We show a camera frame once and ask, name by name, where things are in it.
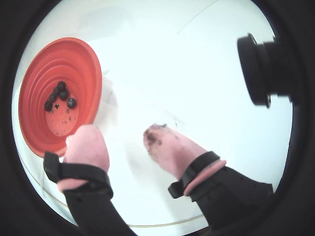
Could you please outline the pink stained gripper finger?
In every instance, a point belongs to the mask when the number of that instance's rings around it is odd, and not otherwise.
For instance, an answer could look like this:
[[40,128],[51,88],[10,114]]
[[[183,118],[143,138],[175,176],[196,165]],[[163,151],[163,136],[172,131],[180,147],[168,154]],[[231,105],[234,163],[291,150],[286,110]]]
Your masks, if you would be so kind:
[[271,184],[228,167],[213,151],[166,125],[151,125],[143,143],[151,158],[176,179],[168,187],[172,198],[189,197],[197,203],[214,230],[256,212],[274,194]]

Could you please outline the pink covered gripper finger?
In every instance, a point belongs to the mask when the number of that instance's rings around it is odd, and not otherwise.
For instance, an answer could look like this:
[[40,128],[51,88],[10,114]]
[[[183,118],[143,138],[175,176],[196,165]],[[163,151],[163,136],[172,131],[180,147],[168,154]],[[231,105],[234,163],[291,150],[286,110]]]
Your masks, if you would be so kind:
[[109,154],[102,132],[82,125],[66,138],[63,161],[45,152],[43,168],[63,193],[79,229],[87,236],[133,236],[135,232],[119,215],[111,200]]

